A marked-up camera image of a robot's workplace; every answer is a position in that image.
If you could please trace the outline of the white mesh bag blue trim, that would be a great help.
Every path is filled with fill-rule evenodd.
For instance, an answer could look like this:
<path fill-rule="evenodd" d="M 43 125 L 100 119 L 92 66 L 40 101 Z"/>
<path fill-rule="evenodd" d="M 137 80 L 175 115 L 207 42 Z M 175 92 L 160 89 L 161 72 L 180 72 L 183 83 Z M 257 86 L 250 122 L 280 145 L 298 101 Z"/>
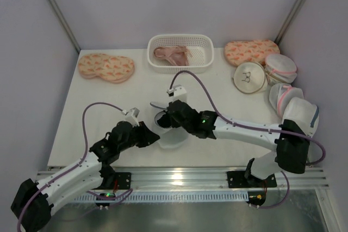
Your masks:
<path fill-rule="evenodd" d="M 158 113 L 166 113 L 166 105 L 164 103 L 150 102 L 150 106 L 158 110 L 154 114 L 154 118 Z M 182 127 L 163 129 L 155 124 L 154 119 L 152 121 L 151 130 L 160 136 L 158 143 L 162 149 L 179 148 L 189 136 L 189 134 Z"/>

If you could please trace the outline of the black bra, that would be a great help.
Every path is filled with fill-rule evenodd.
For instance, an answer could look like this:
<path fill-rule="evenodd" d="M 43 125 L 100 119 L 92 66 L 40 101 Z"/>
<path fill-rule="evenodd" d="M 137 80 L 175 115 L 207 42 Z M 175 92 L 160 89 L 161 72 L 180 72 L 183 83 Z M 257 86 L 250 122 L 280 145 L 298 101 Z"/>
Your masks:
<path fill-rule="evenodd" d="M 166 113 L 158 113 L 154 118 L 155 124 L 163 129 L 172 128 L 171 120 Z"/>

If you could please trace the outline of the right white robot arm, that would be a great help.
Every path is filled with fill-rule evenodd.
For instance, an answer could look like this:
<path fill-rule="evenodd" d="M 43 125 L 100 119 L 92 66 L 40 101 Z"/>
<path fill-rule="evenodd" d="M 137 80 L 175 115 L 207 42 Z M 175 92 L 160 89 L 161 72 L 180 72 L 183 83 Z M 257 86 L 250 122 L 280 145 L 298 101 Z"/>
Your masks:
<path fill-rule="evenodd" d="M 167 115 L 173 127 L 182 127 L 200 139 L 235 140 L 269 150 L 259 158 L 252 158 L 244 172 L 249 186 L 261 186 L 274 173 L 287 171 L 303 174 L 306 169 L 309 140 L 292 120 L 270 126 L 247 126 L 215 111 L 197 112 L 187 103 L 176 100 L 169 103 Z"/>

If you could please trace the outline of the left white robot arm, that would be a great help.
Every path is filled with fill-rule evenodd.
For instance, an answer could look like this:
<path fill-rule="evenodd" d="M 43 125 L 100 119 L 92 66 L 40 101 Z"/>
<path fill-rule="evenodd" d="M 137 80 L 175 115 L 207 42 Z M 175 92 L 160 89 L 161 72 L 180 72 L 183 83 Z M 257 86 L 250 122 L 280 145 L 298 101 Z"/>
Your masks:
<path fill-rule="evenodd" d="M 48 178 L 23 181 L 10 207 L 18 219 L 17 231 L 39 231 L 70 200 L 110 180 L 115 175 L 111 164 L 121 152 L 159 139 L 144 122 L 134 126 L 121 121 L 76 162 Z"/>

